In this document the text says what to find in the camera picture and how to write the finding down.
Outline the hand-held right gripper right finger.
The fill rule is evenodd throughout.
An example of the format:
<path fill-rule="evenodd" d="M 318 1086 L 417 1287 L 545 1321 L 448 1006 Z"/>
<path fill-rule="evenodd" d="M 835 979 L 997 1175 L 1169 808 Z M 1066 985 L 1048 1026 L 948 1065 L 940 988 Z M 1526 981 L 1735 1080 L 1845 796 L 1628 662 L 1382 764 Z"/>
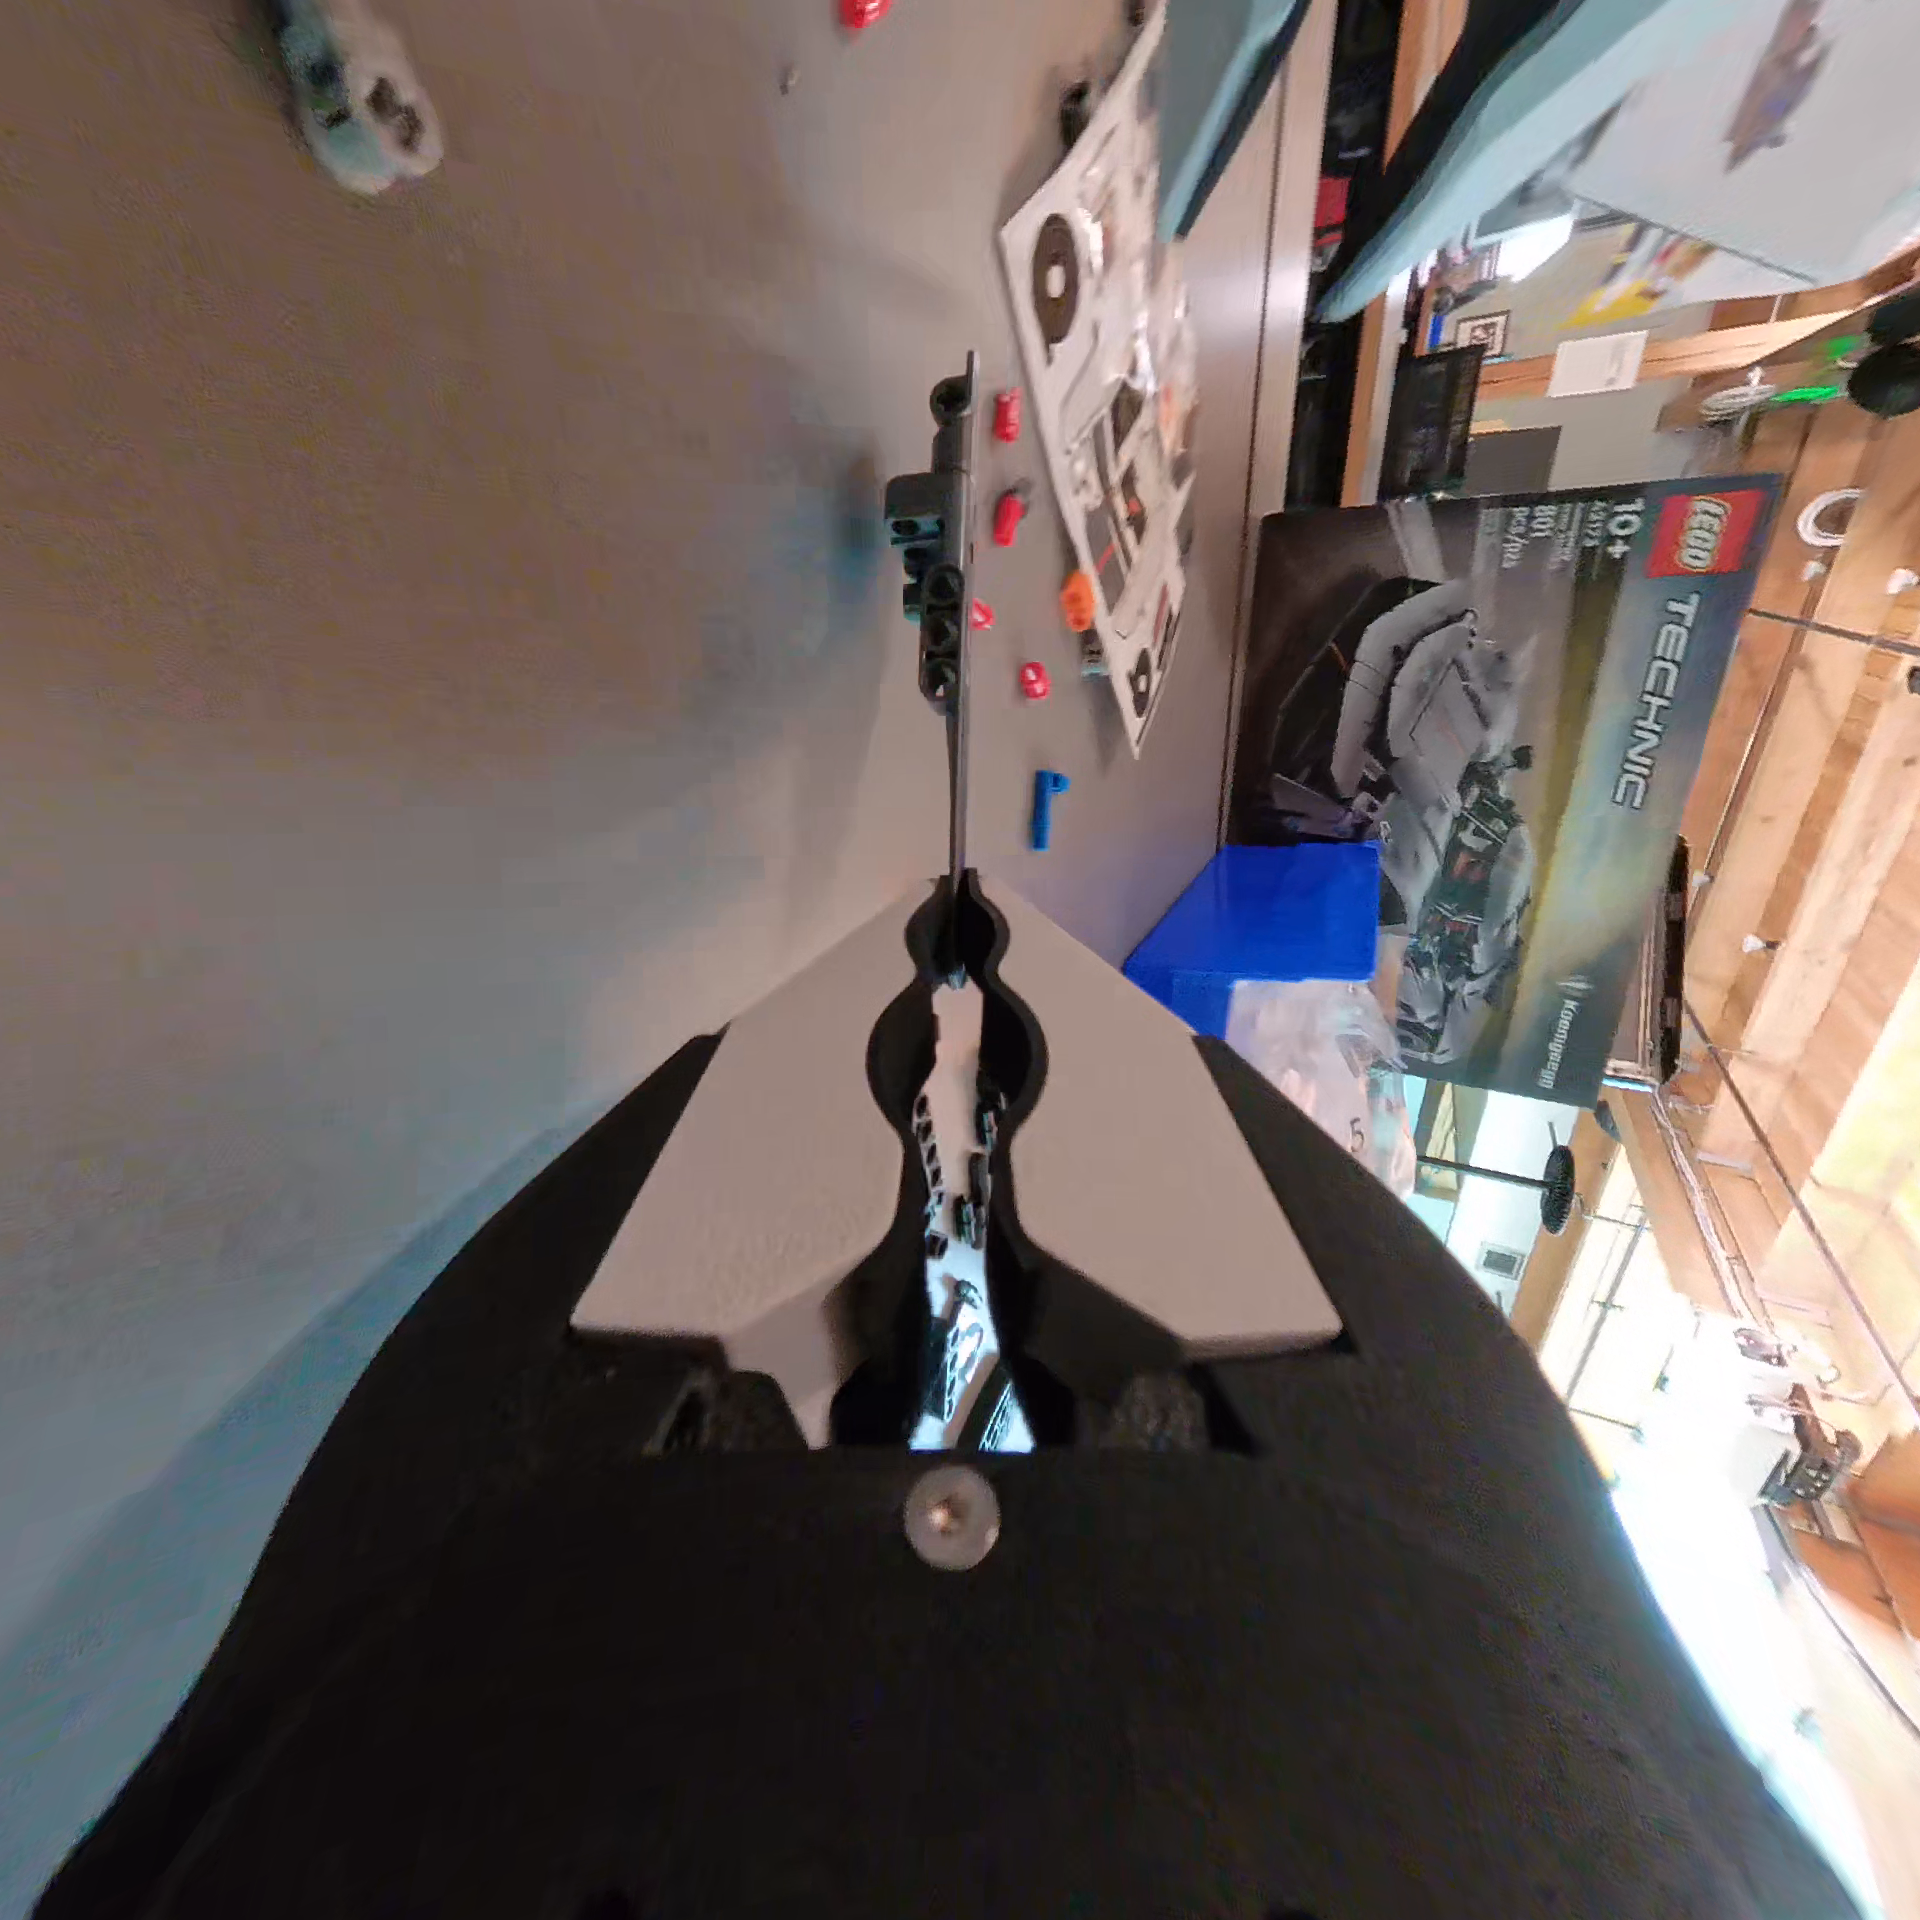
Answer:
<path fill-rule="evenodd" d="M 984 874 L 968 971 L 1004 1101 L 987 1299 L 1031 1440 L 1098 1445 L 1143 1404 L 1150 1441 L 1204 1445 L 1214 1367 L 1341 1340 L 1220 1047 Z"/>

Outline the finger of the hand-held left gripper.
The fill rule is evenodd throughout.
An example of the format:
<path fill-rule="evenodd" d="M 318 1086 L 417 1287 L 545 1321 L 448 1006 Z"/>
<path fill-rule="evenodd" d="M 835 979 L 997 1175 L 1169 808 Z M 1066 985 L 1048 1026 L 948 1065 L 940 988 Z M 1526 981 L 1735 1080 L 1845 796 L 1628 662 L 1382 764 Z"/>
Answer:
<path fill-rule="evenodd" d="M 1359 313 L 1741 9 L 1739 2 L 1467 4 L 1401 139 L 1380 173 L 1356 187 L 1312 320 L 1344 324 Z"/>
<path fill-rule="evenodd" d="M 1185 239 L 1279 74 L 1306 2 L 1163 2 L 1158 235 Z"/>

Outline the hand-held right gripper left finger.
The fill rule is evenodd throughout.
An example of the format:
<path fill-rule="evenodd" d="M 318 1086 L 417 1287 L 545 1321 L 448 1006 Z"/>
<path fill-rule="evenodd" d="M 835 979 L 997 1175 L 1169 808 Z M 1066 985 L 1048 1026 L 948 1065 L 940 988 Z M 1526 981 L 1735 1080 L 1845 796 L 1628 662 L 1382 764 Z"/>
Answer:
<path fill-rule="evenodd" d="M 770 1379 L 812 1448 L 833 1441 L 862 1369 L 904 1361 L 913 1397 L 945 1172 L 922 1110 L 954 908 L 945 875 L 904 892 L 726 1023 L 574 1332 Z"/>

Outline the printed sticker sheet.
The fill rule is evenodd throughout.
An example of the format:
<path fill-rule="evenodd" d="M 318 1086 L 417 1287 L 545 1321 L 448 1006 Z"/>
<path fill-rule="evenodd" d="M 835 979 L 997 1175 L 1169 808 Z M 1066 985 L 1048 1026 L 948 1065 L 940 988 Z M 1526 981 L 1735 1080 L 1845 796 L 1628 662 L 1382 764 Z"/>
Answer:
<path fill-rule="evenodd" d="M 1068 572 L 1098 583 L 1081 636 L 1134 756 L 1183 630 L 1198 404 L 1181 245 L 1158 235 L 1161 8 L 1143 5 L 1086 131 L 997 229 Z"/>

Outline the black toy beam assembly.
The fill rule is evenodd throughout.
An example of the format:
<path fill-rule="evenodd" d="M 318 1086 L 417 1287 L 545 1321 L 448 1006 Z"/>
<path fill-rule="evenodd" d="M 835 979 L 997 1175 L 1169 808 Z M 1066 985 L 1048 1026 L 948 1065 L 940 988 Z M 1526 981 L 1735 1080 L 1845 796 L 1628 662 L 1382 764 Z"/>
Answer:
<path fill-rule="evenodd" d="M 963 918 L 972 749 L 972 617 L 982 418 L 982 362 L 969 348 L 959 369 L 925 395 L 929 452 L 919 471 L 894 473 L 882 490 L 882 523 L 901 567 L 901 614 L 918 630 L 918 688 L 943 730 L 945 865 L 918 918 L 923 978 L 959 988 L 968 979 Z"/>

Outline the printed toy set box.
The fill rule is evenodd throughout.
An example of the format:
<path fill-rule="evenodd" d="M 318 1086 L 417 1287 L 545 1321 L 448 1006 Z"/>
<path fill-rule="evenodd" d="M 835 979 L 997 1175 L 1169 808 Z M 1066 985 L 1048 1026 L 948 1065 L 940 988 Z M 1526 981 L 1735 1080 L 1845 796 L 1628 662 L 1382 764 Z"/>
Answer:
<path fill-rule="evenodd" d="M 1597 1101 L 1784 491 L 1260 520 L 1226 839 L 1375 847 L 1417 1078 Z"/>

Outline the bundle of clear plastic bags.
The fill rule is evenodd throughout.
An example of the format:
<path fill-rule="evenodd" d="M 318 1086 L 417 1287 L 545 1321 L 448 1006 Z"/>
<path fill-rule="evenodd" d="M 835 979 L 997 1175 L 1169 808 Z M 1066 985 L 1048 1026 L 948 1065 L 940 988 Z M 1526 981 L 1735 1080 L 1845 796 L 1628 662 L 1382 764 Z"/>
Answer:
<path fill-rule="evenodd" d="M 1223 1040 L 1397 1197 L 1417 1148 L 1396 1041 L 1374 992 L 1351 979 L 1238 979 Z"/>

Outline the blue plastic bin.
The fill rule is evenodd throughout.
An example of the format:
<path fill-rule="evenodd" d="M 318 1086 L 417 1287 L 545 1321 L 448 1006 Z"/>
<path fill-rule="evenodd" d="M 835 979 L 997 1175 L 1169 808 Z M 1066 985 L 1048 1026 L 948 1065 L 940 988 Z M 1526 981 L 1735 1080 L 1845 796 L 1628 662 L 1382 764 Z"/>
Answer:
<path fill-rule="evenodd" d="M 1380 959 L 1380 847 L 1230 843 L 1120 971 L 1198 1036 L 1226 1040 L 1242 985 L 1368 984 Z"/>

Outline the black pole with round disc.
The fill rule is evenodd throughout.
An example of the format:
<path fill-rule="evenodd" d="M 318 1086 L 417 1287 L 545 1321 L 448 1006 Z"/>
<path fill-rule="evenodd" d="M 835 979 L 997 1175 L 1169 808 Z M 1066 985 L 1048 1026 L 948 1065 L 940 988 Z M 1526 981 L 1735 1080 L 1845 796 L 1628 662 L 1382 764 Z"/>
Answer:
<path fill-rule="evenodd" d="M 1518 1188 L 1537 1197 L 1540 1232 L 1559 1236 L 1576 1209 L 1577 1168 L 1572 1145 L 1554 1142 L 1535 1173 L 1526 1173 L 1501 1166 L 1464 1161 L 1420 1151 L 1413 1164 L 1424 1172 L 1450 1173 L 1460 1181 L 1478 1179 L 1501 1188 Z"/>

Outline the pale toy connector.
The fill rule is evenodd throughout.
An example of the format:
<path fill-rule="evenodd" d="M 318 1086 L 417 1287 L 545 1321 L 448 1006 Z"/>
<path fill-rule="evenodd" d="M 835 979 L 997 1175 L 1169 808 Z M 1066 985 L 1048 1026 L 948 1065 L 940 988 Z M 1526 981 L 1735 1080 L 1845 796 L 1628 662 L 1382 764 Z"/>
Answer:
<path fill-rule="evenodd" d="M 427 179 L 444 131 L 407 48 L 369 2 L 276 2 L 293 122 L 324 173 L 373 199 Z"/>

